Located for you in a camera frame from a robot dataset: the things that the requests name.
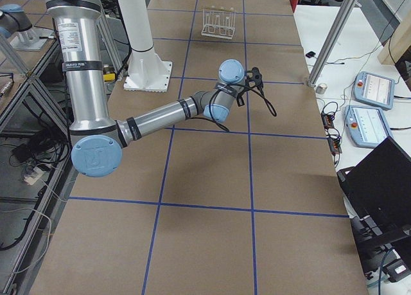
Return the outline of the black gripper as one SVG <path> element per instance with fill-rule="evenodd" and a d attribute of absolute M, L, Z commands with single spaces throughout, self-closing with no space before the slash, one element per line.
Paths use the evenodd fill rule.
<path fill-rule="evenodd" d="M 242 107 L 245 105 L 244 99 L 243 99 L 243 95 L 247 92 L 246 89 L 242 89 L 241 91 L 238 92 L 237 94 L 237 98 L 236 98 L 236 102 L 238 107 Z"/>

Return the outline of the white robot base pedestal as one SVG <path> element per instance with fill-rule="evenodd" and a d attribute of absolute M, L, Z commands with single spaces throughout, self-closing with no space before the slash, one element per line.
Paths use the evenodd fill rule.
<path fill-rule="evenodd" d="M 165 93 L 173 63 L 155 51 L 145 0 L 118 0 L 131 55 L 124 89 Z"/>

